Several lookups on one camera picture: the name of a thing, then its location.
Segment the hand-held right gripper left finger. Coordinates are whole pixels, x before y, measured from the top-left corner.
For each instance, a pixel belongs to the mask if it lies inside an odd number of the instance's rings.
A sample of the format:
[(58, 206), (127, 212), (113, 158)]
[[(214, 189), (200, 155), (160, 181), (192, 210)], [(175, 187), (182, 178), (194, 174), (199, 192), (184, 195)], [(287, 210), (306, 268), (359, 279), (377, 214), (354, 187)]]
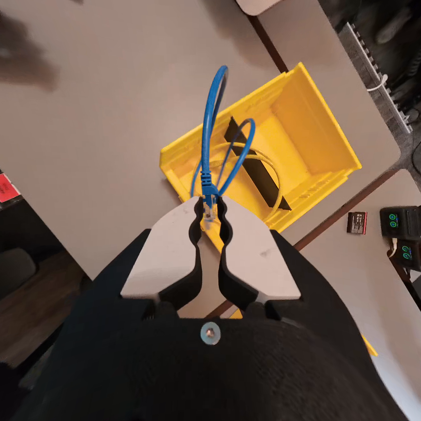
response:
[(202, 288), (202, 198), (192, 197), (150, 229), (121, 290), (122, 298), (189, 303)]

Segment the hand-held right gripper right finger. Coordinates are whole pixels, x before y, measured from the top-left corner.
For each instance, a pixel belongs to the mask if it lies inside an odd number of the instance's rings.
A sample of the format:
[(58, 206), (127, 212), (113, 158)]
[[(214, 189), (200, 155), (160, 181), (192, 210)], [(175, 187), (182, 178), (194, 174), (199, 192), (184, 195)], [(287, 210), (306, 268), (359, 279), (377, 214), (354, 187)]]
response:
[(228, 301), (245, 311), (255, 302), (264, 305), (300, 299), (301, 292), (273, 232), (259, 217), (222, 196), (218, 218), (223, 241), (218, 287)]

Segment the yellow plastic bin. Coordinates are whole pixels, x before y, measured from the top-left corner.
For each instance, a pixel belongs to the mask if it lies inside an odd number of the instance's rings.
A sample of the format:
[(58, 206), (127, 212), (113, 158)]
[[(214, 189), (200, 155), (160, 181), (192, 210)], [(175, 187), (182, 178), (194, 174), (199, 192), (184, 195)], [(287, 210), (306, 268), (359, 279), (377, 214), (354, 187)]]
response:
[[(213, 78), (204, 123), (160, 153), (159, 167), (185, 202), (202, 195), (202, 151), (205, 173), (220, 195), (227, 196), (282, 233), (361, 169), (361, 163), (308, 71), (299, 63), (223, 111), (219, 111), (228, 81), (228, 67)], [(224, 134), (231, 116), (238, 124), (234, 140)], [(243, 134), (246, 142), (236, 140)], [(233, 146), (243, 148), (239, 156)], [(269, 207), (243, 162), (261, 161), (279, 193)], [(291, 211), (280, 210), (283, 196)]]
[(373, 357), (378, 357), (378, 352), (374, 349), (374, 347), (370, 344), (370, 342), (366, 339), (366, 337), (363, 334), (361, 334), (361, 337), (365, 343), (365, 346), (367, 348), (369, 355)]

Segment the black bin divider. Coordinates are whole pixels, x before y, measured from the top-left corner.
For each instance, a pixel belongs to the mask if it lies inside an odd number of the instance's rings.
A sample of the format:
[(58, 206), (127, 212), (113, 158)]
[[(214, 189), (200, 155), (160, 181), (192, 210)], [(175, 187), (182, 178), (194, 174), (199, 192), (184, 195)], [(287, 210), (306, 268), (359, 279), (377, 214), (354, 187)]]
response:
[[(234, 140), (234, 135), (237, 133), (238, 127), (239, 126), (237, 122), (231, 116), (228, 128), (224, 134), (224, 139), (227, 143), (230, 143)], [(244, 144), (246, 142), (246, 138), (243, 134), (239, 134), (235, 141)], [(233, 146), (232, 148), (232, 151), (235, 154), (235, 156), (239, 156), (242, 150), (243, 148), (238, 146)], [(273, 207), (277, 200), (279, 188), (276, 182), (272, 179), (264, 164), (259, 160), (246, 159), (243, 162), (243, 167), (246, 173), (251, 178), (251, 181), (254, 183), (255, 187), (265, 200), (266, 204), (269, 207)], [(278, 206), (278, 209), (286, 211), (292, 210), (283, 196), (281, 196), (281, 202)]]

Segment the black battery with red label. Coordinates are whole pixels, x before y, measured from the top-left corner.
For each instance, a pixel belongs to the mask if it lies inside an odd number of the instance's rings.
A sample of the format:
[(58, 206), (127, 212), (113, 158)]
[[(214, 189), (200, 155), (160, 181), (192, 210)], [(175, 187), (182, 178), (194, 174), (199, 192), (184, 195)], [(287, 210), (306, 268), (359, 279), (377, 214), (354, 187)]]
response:
[(349, 212), (346, 232), (348, 234), (365, 235), (367, 227), (367, 212)]

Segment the red badge in clear holder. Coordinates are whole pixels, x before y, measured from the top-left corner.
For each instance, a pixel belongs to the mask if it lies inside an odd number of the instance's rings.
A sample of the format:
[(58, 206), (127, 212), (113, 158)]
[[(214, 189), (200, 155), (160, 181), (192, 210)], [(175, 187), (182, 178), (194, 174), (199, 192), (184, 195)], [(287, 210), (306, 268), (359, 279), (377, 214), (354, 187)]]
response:
[(21, 193), (12, 184), (8, 176), (0, 174), (0, 203), (1, 205), (21, 197)]

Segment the white power strip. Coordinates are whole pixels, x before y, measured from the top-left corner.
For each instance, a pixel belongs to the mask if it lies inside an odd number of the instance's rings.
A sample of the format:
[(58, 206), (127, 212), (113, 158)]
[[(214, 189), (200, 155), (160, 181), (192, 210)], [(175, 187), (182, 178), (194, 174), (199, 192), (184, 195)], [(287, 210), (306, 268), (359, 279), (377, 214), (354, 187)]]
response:
[(386, 124), (411, 134), (408, 117), (398, 110), (382, 71), (355, 26), (346, 22), (338, 37)]

